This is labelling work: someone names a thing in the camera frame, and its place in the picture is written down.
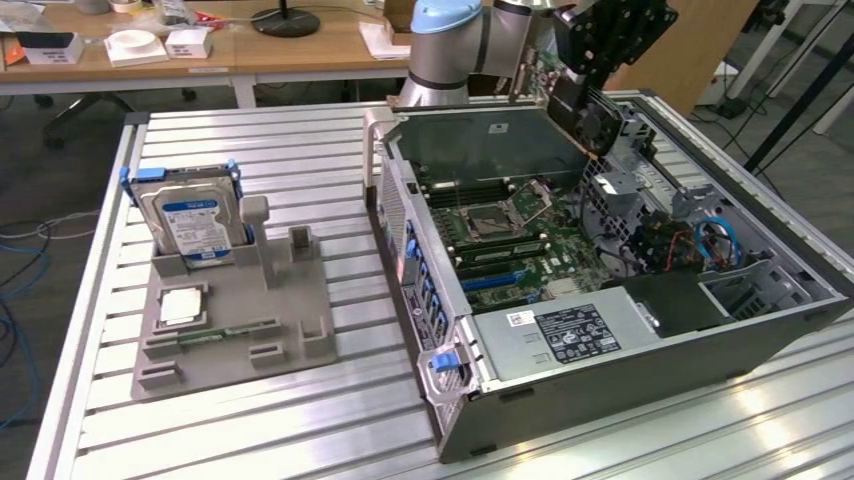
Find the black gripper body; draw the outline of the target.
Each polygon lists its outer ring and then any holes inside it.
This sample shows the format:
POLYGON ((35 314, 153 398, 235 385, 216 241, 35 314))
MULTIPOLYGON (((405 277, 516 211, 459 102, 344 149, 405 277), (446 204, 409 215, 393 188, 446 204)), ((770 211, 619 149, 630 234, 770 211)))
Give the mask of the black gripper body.
POLYGON ((640 18, 652 22, 666 22, 667 2, 600 0, 579 1, 576 4, 578 23, 607 23, 620 18, 640 18))

